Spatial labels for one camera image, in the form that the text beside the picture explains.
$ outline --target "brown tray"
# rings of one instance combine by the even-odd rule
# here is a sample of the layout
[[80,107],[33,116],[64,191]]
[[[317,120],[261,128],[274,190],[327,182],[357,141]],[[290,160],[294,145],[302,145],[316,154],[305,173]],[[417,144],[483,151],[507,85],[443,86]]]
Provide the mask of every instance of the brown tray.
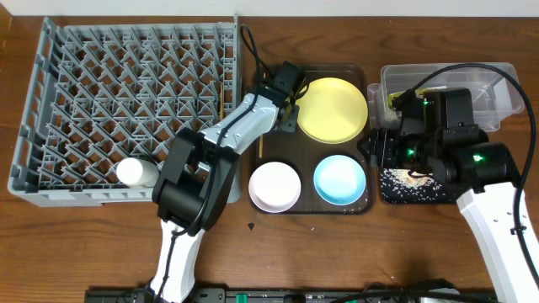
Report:
[[[303,66],[307,81],[323,77],[336,77],[354,84],[366,96],[366,78],[362,70],[354,65],[310,65]],[[296,131],[286,133],[275,131],[262,137],[262,157],[260,139],[256,141],[254,167],[267,162],[284,162],[298,172],[302,181],[302,193],[289,210],[276,215],[360,215],[367,212],[375,201],[374,171],[356,148],[357,141],[369,132],[369,121],[363,131],[354,139],[341,144],[324,144],[307,136],[296,126]],[[320,197],[312,181],[314,169],[325,158],[332,155],[346,155],[355,159],[366,174],[366,188],[361,197],[350,205],[332,205]],[[251,200],[251,205],[264,213]]]

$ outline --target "wooden table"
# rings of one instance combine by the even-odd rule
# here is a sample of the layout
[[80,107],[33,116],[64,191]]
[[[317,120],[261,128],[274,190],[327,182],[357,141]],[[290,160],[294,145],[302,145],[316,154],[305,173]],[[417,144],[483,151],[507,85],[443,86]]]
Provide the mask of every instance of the wooden table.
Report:
[[[69,24],[215,22],[229,18],[53,18]],[[380,81],[387,64],[502,61],[515,65],[539,109],[539,19],[243,18],[268,64],[346,62]],[[17,17],[0,66],[0,183],[8,181],[42,18]],[[253,58],[244,53],[244,74]],[[504,120],[490,137],[519,167],[528,119]],[[539,162],[526,199],[539,230]],[[0,301],[76,302],[89,287],[133,287],[154,274],[161,229],[153,203],[37,208],[0,191]],[[252,231],[248,223],[254,223]],[[386,205],[360,216],[267,216],[245,196],[206,233],[199,281],[231,288],[359,289],[445,278],[492,288],[478,245],[454,205]]]

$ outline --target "plastic dish rack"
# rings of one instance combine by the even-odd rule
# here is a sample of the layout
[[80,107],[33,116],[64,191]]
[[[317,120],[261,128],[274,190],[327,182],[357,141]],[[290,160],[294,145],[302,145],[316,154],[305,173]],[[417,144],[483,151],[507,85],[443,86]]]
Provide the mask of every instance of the plastic dish rack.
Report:
[[175,134],[240,99],[237,18],[216,24],[67,26],[45,18],[13,165],[12,194],[38,206],[150,201],[115,169],[161,168]]

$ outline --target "white bowl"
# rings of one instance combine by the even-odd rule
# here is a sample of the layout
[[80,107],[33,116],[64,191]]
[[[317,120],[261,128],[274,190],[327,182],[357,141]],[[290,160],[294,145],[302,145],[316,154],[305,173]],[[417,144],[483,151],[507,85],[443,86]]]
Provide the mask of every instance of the white bowl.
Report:
[[258,208],[280,213],[297,202],[302,183],[294,168],[282,162],[268,162],[254,171],[248,190]]

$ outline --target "plastic container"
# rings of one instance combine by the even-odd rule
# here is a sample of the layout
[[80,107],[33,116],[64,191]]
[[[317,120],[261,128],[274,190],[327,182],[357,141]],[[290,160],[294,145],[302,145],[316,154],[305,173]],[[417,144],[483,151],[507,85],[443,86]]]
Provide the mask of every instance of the plastic container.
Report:
[[[387,95],[405,91],[432,72],[456,63],[408,64],[393,65],[382,68],[381,84],[375,91],[370,103],[371,127],[398,128],[399,113],[389,108]],[[515,67],[509,63],[486,63],[510,74],[517,82]],[[472,93],[473,118],[485,131],[496,131],[499,122],[512,114],[518,114],[524,109],[524,100],[516,89],[496,72],[482,68],[460,68],[444,72],[421,88],[468,88]]]
[[237,17],[214,24],[56,26],[45,18],[8,190],[38,206],[151,201],[116,176],[163,165],[184,127],[211,127],[241,94]]

